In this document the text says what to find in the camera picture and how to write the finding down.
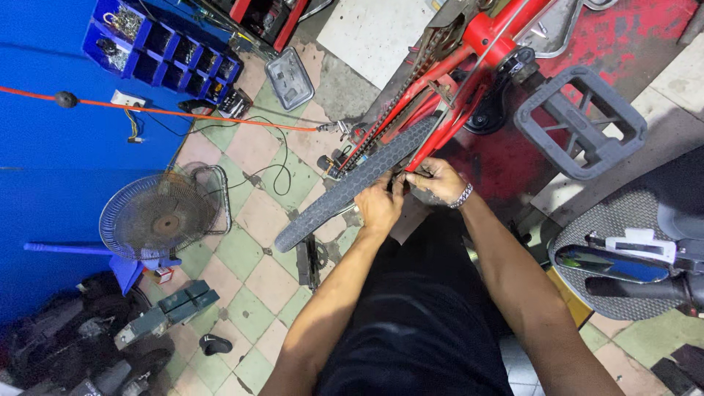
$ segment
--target black tire tread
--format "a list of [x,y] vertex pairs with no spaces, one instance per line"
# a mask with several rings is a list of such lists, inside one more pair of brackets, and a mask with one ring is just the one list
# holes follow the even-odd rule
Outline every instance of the black tire tread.
[[276,237],[274,245],[279,252],[288,252],[308,234],[325,224],[384,172],[417,149],[436,121],[437,117],[430,116],[409,127],[320,196]]

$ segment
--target gray pedal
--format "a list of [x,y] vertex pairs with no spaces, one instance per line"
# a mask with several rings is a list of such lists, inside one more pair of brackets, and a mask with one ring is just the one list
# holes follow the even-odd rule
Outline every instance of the gray pedal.
[[[583,95],[575,106],[560,89],[571,84]],[[589,103],[594,104],[605,118],[591,120],[586,115]],[[557,125],[543,127],[531,112],[542,106]],[[636,109],[621,97],[601,77],[585,66],[564,69],[526,100],[514,115],[516,127],[567,177],[589,180],[608,171],[627,158],[646,141],[648,124]],[[599,125],[614,123],[624,135],[622,140],[604,135]],[[566,147],[561,147],[548,135],[549,130],[565,129],[570,133]],[[584,150],[587,164],[582,166],[570,156],[574,145]]]

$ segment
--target power outlet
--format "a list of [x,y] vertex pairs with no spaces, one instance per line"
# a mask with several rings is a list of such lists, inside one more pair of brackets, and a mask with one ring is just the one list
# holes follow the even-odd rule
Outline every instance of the power outlet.
[[110,103],[112,104],[124,104],[125,106],[139,106],[139,107],[144,107],[144,104],[146,103],[146,100],[136,97],[132,94],[126,94],[124,92],[120,92],[118,90],[115,90],[115,93],[113,94],[113,98],[110,99]]

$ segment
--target person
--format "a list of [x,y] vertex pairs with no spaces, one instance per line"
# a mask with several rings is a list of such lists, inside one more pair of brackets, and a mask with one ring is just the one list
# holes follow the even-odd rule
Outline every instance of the person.
[[[364,226],[294,320],[260,394],[511,395],[498,346],[508,324],[547,395],[622,395],[557,288],[471,185],[441,159],[420,169],[393,181],[389,171],[355,198]],[[400,246],[388,235],[405,181],[461,218],[431,214]]]

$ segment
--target fan guard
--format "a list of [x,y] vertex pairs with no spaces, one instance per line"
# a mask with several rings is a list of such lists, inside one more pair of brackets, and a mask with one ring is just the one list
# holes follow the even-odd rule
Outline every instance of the fan guard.
[[115,254],[128,259],[170,256],[210,233],[223,206],[220,196],[195,177],[147,176],[122,188],[105,205],[99,225],[101,239]]

